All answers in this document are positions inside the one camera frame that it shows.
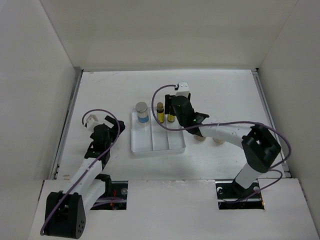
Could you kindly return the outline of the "brown bottle yellow label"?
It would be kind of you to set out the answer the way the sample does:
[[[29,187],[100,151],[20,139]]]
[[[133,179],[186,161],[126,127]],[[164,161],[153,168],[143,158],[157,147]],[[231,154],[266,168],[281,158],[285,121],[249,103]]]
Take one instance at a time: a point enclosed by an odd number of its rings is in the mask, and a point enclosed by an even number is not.
[[[165,109],[162,102],[158,102],[156,106],[157,120],[162,124],[165,122]]]

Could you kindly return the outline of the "blue-label jar silver lid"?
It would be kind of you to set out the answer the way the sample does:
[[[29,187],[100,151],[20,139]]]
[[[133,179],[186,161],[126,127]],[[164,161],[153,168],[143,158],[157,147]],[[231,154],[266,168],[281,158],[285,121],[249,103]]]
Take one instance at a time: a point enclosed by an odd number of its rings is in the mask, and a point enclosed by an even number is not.
[[[135,105],[135,111],[137,114],[138,123],[141,126],[146,127],[150,122],[149,108],[148,108],[147,104],[143,101],[138,102]]]

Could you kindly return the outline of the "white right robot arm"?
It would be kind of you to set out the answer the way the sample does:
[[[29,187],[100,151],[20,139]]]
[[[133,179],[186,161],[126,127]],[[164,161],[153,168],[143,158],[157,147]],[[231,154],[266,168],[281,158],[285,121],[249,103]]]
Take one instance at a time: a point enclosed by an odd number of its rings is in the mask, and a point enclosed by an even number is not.
[[[244,151],[246,164],[232,182],[232,192],[238,198],[250,192],[253,182],[266,173],[281,151],[281,146],[267,126],[253,123],[224,124],[209,115],[196,112],[188,97],[165,96],[165,113],[176,116],[179,125],[188,133],[233,144]]]

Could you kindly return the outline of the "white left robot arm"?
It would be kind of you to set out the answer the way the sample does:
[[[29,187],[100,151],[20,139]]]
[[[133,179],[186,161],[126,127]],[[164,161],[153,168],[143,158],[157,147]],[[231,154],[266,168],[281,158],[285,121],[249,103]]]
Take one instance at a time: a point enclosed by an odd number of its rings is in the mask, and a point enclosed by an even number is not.
[[[126,126],[113,116],[106,116],[105,120],[112,127],[99,123],[93,115],[86,120],[85,127],[91,131],[92,142],[67,185],[47,196],[42,236],[79,239],[90,209],[99,198],[105,200],[112,195],[111,178],[102,171],[110,159],[112,146]]]

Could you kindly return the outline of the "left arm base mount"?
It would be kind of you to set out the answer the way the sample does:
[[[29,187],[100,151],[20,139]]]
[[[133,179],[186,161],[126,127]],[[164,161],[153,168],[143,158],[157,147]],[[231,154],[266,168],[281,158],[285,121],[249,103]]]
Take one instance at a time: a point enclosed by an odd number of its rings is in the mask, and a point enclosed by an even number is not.
[[[91,210],[127,209],[128,181],[113,181],[107,174],[99,174],[95,179],[105,183],[105,192],[93,204]]]

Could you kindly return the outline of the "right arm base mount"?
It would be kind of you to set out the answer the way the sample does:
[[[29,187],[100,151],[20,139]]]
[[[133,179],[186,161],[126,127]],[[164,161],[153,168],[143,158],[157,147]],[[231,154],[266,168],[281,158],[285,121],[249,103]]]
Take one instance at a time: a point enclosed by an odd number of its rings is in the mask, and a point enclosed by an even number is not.
[[[219,210],[264,210],[260,193],[260,185],[255,180],[247,189],[242,188],[232,180],[217,180],[215,182],[217,204]]]

